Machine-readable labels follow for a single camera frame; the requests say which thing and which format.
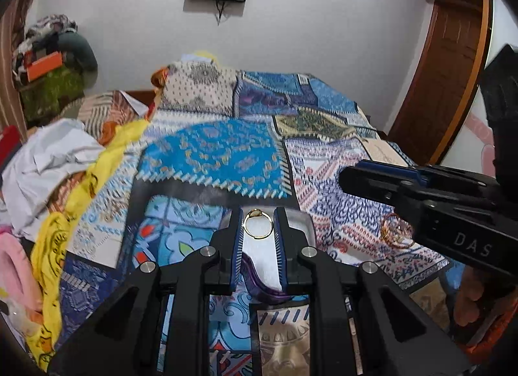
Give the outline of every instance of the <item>brown curtain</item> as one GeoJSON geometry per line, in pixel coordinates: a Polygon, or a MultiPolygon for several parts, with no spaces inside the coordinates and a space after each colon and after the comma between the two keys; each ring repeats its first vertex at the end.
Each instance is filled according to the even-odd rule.
{"type": "Polygon", "coordinates": [[[25,18],[33,0],[13,0],[0,19],[0,131],[9,125],[27,138],[20,94],[12,82],[12,52],[22,42],[25,18]]]}

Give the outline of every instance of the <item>patterned blanket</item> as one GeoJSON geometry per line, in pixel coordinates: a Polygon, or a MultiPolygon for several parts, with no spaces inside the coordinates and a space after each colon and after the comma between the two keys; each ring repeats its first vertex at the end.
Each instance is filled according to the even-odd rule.
{"type": "MultiPolygon", "coordinates": [[[[388,246],[380,225],[393,209],[340,189],[340,170],[362,159],[401,166],[411,160],[379,139],[356,103],[321,80],[188,62],[170,65],[160,83],[149,127],[81,219],[75,254],[66,257],[56,347],[127,272],[146,260],[175,263],[206,246],[237,205],[310,214],[318,248],[352,265],[372,260],[403,289],[447,265],[416,244],[388,246]],[[105,213],[111,210],[117,213],[105,213]]],[[[241,277],[232,296],[211,296],[209,314],[211,375],[309,374],[306,297],[259,304],[241,277]]]]}

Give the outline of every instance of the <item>orange box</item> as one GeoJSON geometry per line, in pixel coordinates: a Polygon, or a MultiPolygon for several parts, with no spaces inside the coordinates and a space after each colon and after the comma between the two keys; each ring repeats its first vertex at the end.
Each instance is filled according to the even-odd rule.
{"type": "Polygon", "coordinates": [[[27,78],[29,82],[32,82],[42,75],[45,75],[48,71],[59,68],[62,65],[63,57],[61,56],[61,52],[51,53],[33,62],[32,65],[27,68],[27,78]]]}

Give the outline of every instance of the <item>yellow blanket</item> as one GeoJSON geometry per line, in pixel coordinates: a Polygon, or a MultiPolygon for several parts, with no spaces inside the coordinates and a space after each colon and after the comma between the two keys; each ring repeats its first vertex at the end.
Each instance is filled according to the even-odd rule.
{"type": "Polygon", "coordinates": [[[138,141],[147,125],[147,121],[140,120],[118,126],[113,141],[68,196],[65,211],[50,214],[38,233],[30,262],[43,291],[43,325],[26,340],[38,366],[45,371],[61,332],[59,287],[69,236],[92,199],[118,168],[128,144],[138,141]]]}

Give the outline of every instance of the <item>jewelry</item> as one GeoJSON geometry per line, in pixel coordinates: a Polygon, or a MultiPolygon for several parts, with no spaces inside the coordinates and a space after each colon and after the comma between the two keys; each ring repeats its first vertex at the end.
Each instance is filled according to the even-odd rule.
{"type": "Polygon", "coordinates": [[[381,222],[380,239],[394,249],[409,249],[415,244],[412,232],[412,226],[393,212],[385,216],[381,222]],[[403,244],[405,239],[410,239],[411,243],[403,244]]]}
{"type": "Polygon", "coordinates": [[[252,236],[255,240],[261,240],[261,239],[266,239],[269,235],[271,235],[271,232],[274,231],[274,222],[272,221],[272,219],[270,218],[270,216],[266,213],[264,213],[263,211],[261,211],[260,209],[257,209],[257,208],[254,208],[252,211],[250,211],[247,216],[244,218],[244,221],[243,221],[243,228],[244,228],[244,231],[246,231],[246,233],[249,235],[249,236],[252,236]],[[265,235],[261,235],[261,236],[257,236],[257,235],[253,235],[252,233],[250,233],[247,229],[247,221],[249,218],[253,218],[253,217],[260,217],[260,216],[265,216],[266,218],[268,218],[268,221],[270,221],[270,231],[265,234],[265,235]]]}

